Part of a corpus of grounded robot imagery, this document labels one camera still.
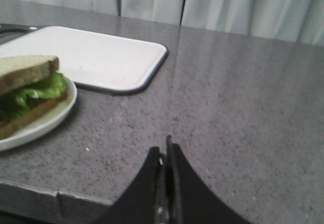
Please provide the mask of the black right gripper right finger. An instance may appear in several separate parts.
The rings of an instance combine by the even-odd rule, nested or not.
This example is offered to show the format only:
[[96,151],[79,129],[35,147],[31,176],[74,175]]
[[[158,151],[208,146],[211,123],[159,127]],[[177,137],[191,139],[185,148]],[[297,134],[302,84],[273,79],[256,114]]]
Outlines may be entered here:
[[249,223],[207,187],[171,136],[166,147],[169,223]]

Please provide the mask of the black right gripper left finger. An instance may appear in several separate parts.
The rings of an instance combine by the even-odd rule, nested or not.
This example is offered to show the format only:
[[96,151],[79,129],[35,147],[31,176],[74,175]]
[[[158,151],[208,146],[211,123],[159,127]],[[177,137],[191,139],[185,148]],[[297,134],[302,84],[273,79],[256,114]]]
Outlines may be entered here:
[[151,147],[129,187],[96,223],[167,223],[165,155]]

